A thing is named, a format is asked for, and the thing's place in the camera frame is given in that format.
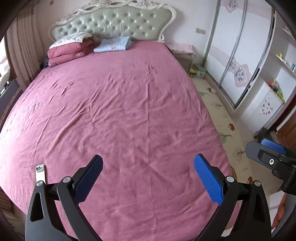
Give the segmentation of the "green round stool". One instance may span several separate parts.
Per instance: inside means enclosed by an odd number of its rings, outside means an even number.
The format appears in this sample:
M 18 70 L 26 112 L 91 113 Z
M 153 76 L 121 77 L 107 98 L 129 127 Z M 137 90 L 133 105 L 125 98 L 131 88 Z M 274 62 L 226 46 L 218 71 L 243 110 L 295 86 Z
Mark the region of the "green round stool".
M 255 139 L 257 142 L 261 143 L 261 141 L 262 141 L 263 139 L 268 139 L 268 140 L 272 141 L 272 140 L 273 140 L 273 137 L 272 137 L 272 135 L 271 135 L 271 133 L 270 133 L 270 130 L 268 130 L 268 129 L 265 128 L 265 127 L 262 127 L 260 130 L 258 130 L 258 131 L 255 133 L 255 135 L 254 135 L 254 139 Z

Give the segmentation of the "brown wooden door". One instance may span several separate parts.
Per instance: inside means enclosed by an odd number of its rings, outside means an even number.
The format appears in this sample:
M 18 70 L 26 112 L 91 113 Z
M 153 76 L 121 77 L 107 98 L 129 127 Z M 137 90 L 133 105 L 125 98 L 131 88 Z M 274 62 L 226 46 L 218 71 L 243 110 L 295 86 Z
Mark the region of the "brown wooden door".
M 284 124 L 284 126 L 277 131 L 276 136 L 280 144 L 284 147 L 295 151 L 296 149 L 296 116 L 295 113 Z

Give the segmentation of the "cartoon play mat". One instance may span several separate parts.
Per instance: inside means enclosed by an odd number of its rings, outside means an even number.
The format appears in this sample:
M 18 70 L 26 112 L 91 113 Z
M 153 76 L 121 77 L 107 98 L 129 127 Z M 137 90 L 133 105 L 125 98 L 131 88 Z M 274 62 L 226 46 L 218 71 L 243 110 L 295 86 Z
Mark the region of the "cartoon play mat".
M 239 182 L 250 183 L 252 171 L 240 134 L 215 90 L 203 78 L 191 78 L 219 134 L 230 162 L 233 176 Z

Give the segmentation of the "white cabinet with stickers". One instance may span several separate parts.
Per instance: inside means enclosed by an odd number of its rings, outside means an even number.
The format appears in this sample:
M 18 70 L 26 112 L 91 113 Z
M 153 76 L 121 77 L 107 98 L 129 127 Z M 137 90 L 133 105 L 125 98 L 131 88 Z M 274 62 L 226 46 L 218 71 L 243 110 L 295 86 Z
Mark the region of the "white cabinet with stickers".
M 243 112 L 241 120 L 250 132 L 257 133 L 273 118 L 282 105 L 283 101 L 263 81 L 250 105 Z

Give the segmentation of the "white phone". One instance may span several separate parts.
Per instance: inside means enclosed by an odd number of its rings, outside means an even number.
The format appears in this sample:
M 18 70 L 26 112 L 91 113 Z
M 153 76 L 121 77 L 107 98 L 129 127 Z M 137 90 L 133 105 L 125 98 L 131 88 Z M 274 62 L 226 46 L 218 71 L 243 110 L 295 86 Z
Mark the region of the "white phone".
M 36 183 L 44 182 L 46 184 L 45 165 L 39 164 L 35 167 Z

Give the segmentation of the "pink bed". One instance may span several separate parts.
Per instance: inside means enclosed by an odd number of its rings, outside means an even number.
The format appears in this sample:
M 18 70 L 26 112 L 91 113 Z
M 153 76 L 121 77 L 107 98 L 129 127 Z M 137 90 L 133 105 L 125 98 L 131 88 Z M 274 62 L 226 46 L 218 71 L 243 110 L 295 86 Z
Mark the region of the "pink bed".
M 56 183 L 99 155 L 80 208 L 103 240 L 194 240 L 217 207 L 197 154 L 231 174 L 187 73 L 165 44 L 137 41 L 40 72 L 1 130 L 1 188 L 27 212 L 37 165 Z

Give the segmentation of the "green storage box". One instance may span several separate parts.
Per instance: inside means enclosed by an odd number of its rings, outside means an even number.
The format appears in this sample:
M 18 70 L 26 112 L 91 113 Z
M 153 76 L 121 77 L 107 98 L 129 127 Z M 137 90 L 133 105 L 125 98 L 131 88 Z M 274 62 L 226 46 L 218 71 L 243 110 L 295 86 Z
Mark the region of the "green storage box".
M 194 77 L 204 78 L 206 75 L 206 69 L 199 64 L 193 64 L 190 69 L 190 74 Z

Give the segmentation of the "white sliding wardrobe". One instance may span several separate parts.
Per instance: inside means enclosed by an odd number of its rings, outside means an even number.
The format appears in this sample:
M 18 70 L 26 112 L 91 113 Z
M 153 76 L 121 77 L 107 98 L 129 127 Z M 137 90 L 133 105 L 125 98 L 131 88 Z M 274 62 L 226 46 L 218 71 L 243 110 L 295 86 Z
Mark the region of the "white sliding wardrobe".
M 237 108 L 263 65 L 274 29 L 266 1 L 219 1 L 204 66 Z

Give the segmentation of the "grey nightstand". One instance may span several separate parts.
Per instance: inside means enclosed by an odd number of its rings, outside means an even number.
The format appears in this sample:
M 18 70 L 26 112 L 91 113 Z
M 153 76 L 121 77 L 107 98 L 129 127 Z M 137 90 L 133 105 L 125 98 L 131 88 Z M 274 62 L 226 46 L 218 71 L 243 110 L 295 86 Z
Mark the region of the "grey nightstand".
M 184 68 L 185 72 L 189 74 L 190 69 L 194 63 L 196 58 L 196 54 L 193 52 L 172 52 L 173 56 L 177 59 L 177 61 L 181 64 L 182 68 Z

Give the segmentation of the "folded pink quilt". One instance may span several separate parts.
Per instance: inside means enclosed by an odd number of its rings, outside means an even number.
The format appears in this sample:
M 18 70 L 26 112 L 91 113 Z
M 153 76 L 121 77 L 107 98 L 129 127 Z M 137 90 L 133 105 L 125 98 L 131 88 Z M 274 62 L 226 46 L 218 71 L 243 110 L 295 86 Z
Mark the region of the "folded pink quilt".
M 48 50 L 49 67 L 54 67 L 88 55 L 93 51 L 94 43 L 91 38 L 84 39 L 82 43 L 75 42 Z

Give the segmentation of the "pink cloth on nightstand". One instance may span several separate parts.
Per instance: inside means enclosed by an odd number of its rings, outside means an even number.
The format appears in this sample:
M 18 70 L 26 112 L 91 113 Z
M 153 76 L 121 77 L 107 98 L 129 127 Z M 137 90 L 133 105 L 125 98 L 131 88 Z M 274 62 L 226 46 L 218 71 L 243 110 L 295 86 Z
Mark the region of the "pink cloth on nightstand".
M 196 53 L 193 49 L 193 46 L 190 44 L 168 44 L 166 43 L 167 48 L 170 50 L 170 52 L 175 55 L 175 54 L 181 54 L 181 55 L 186 55 L 190 54 L 194 57 L 196 57 Z

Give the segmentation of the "folded blue blanket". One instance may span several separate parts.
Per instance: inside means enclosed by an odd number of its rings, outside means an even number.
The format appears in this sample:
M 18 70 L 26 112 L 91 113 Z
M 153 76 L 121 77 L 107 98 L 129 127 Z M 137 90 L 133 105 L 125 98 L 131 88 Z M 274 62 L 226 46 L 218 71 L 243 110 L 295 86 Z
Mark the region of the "folded blue blanket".
M 121 36 L 117 38 L 109 38 L 101 40 L 100 44 L 93 49 L 95 53 L 125 51 L 132 45 L 129 36 Z

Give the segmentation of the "beige curtain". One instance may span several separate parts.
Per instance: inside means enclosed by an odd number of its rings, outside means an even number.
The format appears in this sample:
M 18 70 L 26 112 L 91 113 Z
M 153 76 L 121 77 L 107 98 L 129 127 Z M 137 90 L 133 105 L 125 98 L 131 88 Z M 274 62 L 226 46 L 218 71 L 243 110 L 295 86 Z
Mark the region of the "beige curtain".
M 6 32 L 6 46 L 10 67 L 16 81 L 25 90 L 40 72 L 44 56 L 43 45 L 37 29 L 36 4 L 31 1 L 15 17 Z

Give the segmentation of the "striped white pillow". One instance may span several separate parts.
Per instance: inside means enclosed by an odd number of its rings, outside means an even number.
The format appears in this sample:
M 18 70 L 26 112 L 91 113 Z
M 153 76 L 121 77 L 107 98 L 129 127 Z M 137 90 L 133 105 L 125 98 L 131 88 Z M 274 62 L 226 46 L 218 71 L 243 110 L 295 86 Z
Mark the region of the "striped white pillow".
M 55 41 L 49 47 L 49 49 L 53 49 L 53 48 L 67 45 L 67 44 L 71 44 L 71 43 L 82 43 L 85 39 L 89 39 L 89 38 L 92 38 L 92 35 L 87 32 L 73 33 L 73 34 L 64 36 L 61 39 Z

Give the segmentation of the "green tufted headboard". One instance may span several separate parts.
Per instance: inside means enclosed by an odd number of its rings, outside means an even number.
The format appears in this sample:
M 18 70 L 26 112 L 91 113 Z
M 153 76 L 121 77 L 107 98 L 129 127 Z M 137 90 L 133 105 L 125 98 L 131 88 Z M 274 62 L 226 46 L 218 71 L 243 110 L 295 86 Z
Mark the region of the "green tufted headboard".
M 100 39 L 129 36 L 138 41 L 164 42 L 164 31 L 175 18 L 173 7 L 154 1 L 90 1 L 56 21 L 49 28 L 49 37 L 57 41 L 88 32 Z

